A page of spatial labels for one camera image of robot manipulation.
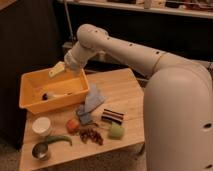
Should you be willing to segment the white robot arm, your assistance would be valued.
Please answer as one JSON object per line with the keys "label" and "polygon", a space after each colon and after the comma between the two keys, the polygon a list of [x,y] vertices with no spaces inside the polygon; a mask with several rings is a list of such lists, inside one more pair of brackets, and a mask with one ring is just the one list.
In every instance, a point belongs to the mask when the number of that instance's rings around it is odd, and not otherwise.
{"label": "white robot arm", "polygon": [[83,24],[77,42],[64,56],[78,71],[104,51],[149,81],[143,116],[147,171],[213,171],[213,78],[187,58],[114,38]]}

